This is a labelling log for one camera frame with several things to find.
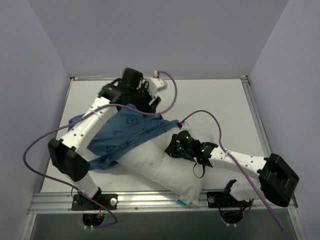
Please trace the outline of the white pillow with print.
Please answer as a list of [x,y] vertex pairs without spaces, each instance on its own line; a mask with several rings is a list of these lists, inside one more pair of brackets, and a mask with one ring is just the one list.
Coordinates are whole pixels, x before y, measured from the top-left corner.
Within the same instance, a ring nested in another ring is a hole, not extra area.
[[121,156],[117,162],[126,169],[137,172],[160,184],[179,197],[188,199],[190,204],[197,206],[205,182],[204,177],[197,178],[202,174],[202,167],[198,165],[195,168],[196,173],[194,173],[194,162],[183,158],[173,158],[165,153],[172,135],[183,130],[187,130],[194,139],[200,142],[214,141],[214,136],[211,133],[196,128],[173,128],[130,150]]

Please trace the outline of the blue letter-print pillowcase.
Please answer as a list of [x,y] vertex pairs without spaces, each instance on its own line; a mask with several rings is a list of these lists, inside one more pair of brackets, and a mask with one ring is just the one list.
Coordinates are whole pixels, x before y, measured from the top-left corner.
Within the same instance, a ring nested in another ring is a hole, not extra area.
[[89,161],[89,170],[106,170],[135,147],[178,128],[178,123],[178,120],[167,120],[161,114],[138,113],[133,104],[128,104],[119,108],[106,123],[99,124],[97,133],[85,130],[78,139],[84,140],[87,149],[96,155]]

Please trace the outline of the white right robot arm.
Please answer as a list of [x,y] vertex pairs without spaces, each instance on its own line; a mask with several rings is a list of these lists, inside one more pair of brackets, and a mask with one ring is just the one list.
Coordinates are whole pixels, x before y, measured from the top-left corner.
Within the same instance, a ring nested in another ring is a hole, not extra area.
[[241,173],[256,180],[260,192],[271,203],[288,207],[300,178],[278,154],[252,156],[223,148],[212,142],[200,142],[187,130],[173,134],[165,153],[202,165],[202,168],[221,168]]

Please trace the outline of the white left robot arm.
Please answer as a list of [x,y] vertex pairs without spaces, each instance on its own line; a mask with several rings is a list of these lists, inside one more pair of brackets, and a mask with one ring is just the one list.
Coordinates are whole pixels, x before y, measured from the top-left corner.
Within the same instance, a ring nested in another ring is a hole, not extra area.
[[101,203],[97,194],[99,187],[89,174],[89,162],[83,157],[90,141],[123,106],[132,104],[140,112],[154,114],[161,101],[158,92],[166,87],[159,71],[144,80],[140,71],[126,68],[121,78],[101,88],[88,111],[70,126],[65,135],[49,141],[52,164],[70,179],[79,192],[85,194],[82,202],[88,209],[95,210]]

